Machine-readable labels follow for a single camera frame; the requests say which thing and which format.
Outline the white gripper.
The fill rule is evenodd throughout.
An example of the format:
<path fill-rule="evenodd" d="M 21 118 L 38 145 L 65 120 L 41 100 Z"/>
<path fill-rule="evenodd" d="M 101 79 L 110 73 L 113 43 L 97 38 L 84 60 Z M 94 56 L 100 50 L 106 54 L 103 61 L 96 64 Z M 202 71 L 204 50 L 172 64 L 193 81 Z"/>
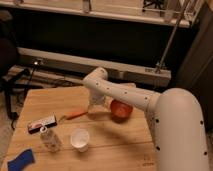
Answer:
<path fill-rule="evenodd" d="M 103 94 L 95 92 L 93 90 L 89 91 L 89 113 L 97 113 L 105 108 L 106 98 Z"/>

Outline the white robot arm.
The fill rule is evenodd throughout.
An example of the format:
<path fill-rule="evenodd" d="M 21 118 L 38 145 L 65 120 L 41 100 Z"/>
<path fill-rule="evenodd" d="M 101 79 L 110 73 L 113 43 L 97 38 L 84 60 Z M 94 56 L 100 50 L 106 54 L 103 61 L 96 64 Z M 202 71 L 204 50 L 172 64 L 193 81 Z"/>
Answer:
<path fill-rule="evenodd" d="M 191 92 L 170 88 L 158 93 L 107 77 L 98 67 L 83 79 L 90 102 L 100 104 L 109 96 L 153 116 L 157 171 L 210 171 L 203 112 Z"/>

